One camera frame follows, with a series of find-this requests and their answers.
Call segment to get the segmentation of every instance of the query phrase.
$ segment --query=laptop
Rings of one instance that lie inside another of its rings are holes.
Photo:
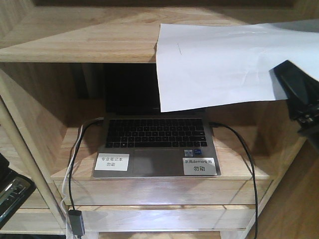
[[[94,178],[218,176],[205,111],[161,113],[156,64],[105,64]]]

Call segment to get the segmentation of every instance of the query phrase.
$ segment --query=white label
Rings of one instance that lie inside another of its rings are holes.
[[[129,157],[129,154],[99,153],[95,164],[95,170],[127,171]]]
[[[183,158],[184,175],[217,175],[214,158]]]

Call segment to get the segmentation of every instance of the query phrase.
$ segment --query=drawer front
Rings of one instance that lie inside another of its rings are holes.
[[[62,181],[55,182],[61,193]],[[258,180],[259,200],[270,180]],[[254,204],[246,180],[140,179],[72,181],[76,205],[222,205]]]
[[[80,207],[86,231],[222,231],[246,228],[253,206]]]

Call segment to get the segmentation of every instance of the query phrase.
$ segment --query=white paper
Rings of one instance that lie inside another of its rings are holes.
[[[271,69],[290,60],[319,79],[319,20],[246,26],[161,24],[162,112],[286,99]]]
[[[129,157],[129,154],[99,153],[95,170],[127,171]]]
[[[214,158],[183,158],[184,175],[217,175]]]

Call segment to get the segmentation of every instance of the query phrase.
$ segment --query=intel sticker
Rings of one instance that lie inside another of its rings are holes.
[[[193,150],[192,149],[184,149],[185,157],[193,157]]]

